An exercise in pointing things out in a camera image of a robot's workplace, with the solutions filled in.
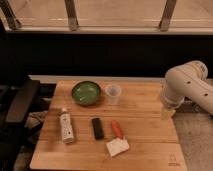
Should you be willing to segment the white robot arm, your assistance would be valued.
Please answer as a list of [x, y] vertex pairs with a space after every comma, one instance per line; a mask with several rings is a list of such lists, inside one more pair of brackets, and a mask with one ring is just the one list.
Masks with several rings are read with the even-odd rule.
[[201, 61], [187, 62], [169, 69], [159, 95], [161, 119], [170, 119], [185, 98], [213, 116], [213, 86], [206, 82], [207, 76], [207, 66]]

